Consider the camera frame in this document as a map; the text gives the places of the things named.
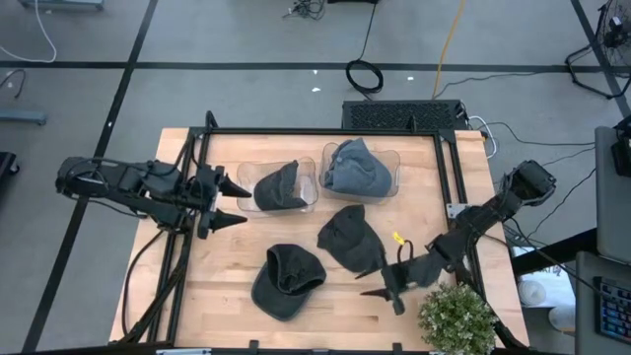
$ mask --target potted plant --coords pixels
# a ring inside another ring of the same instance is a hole
[[[441,284],[419,310],[423,340],[449,355],[483,355],[493,350],[497,318],[468,286]]]

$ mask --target clear plastic bin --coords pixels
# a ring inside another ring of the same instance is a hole
[[[400,175],[401,158],[398,153],[393,150],[376,152],[369,151],[375,158],[377,158],[386,167],[391,176],[390,190],[383,197],[365,196],[360,194],[341,193],[330,190],[324,187],[324,177],[328,171],[332,155],[339,147],[337,143],[328,143],[322,150],[322,164],[319,172],[319,185],[322,187],[322,196],[325,198],[341,199],[360,203],[378,204],[385,202],[389,197],[393,197],[398,193],[398,183]]]
[[[298,169],[296,171],[296,181],[294,183],[292,196],[302,198],[307,203],[306,206],[301,208],[261,210],[258,205],[256,205],[254,198],[254,187],[256,184],[263,178],[278,172],[281,168],[292,162],[267,164],[242,163],[237,169],[239,185],[252,192],[252,197],[238,198],[237,205],[239,208],[249,217],[285,216],[313,212],[317,202],[316,163],[311,158],[301,158],[296,160],[296,162],[298,162]]]

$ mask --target black grille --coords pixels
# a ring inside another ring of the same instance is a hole
[[[459,124],[464,120],[458,122],[456,119],[460,110],[460,102],[454,100],[346,102],[342,121],[345,128],[408,129],[413,116],[421,130],[464,129],[465,125]]]

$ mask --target gray floor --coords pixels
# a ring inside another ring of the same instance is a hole
[[[602,1],[583,1],[593,26]],[[42,20],[59,60],[124,61],[147,4],[107,0],[101,13],[54,9]],[[361,52],[368,5],[331,5],[320,22],[282,20],[291,4],[160,0],[140,60],[342,63]],[[365,59],[436,63],[456,8],[456,0],[383,0]],[[0,43],[24,56],[49,55],[33,11],[16,1],[0,3]],[[569,0],[534,0],[527,6],[518,0],[476,0],[466,5],[447,62],[561,64],[586,43]],[[0,60],[8,59],[0,54]],[[595,65],[596,59],[591,54],[580,63]],[[12,97],[17,81],[12,80],[13,89],[0,91],[0,107],[41,109],[49,115],[44,127],[0,123],[0,151],[17,153],[22,164],[0,205],[0,353],[21,350],[70,220],[74,204],[55,193],[56,170],[68,156],[94,153],[122,70],[28,73],[18,100]],[[488,74],[446,72],[442,82]],[[431,96],[434,72],[384,75],[378,100]],[[602,74],[581,78],[607,88]],[[336,70],[136,70],[106,154],[126,161],[151,158],[163,127],[200,125],[207,109],[222,126],[339,127],[342,102],[362,99]],[[538,141],[592,141],[595,127],[622,118],[614,101],[572,85],[567,74],[466,83],[450,87],[442,99],[463,100],[469,114],[507,122],[524,139]],[[494,178],[524,159],[543,163],[580,150],[525,146],[501,126],[492,130],[500,148],[489,162]],[[591,153],[551,166],[559,180],[557,193],[543,206],[520,212],[522,226],[532,230],[593,167]],[[551,243],[593,227],[594,186],[591,179],[577,189],[536,238]],[[99,206],[88,208],[39,349],[106,343],[135,229],[134,220]],[[545,313],[526,312],[526,323],[534,346],[573,352],[573,339],[551,330]]]

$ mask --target dark gray cap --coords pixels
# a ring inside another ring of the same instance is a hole
[[[392,176],[366,147],[364,139],[347,140],[331,156],[324,187],[339,193],[386,197]]]
[[[261,211],[303,208],[307,202],[294,197],[298,162],[293,161],[278,172],[262,178],[254,187],[254,202]]]
[[[326,249],[344,268],[363,272],[382,268],[384,245],[364,220],[364,205],[342,208],[317,234],[317,247]]]
[[[290,320],[324,280],[326,271],[315,255],[296,245],[275,245],[256,276],[252,300],[275,319]]]

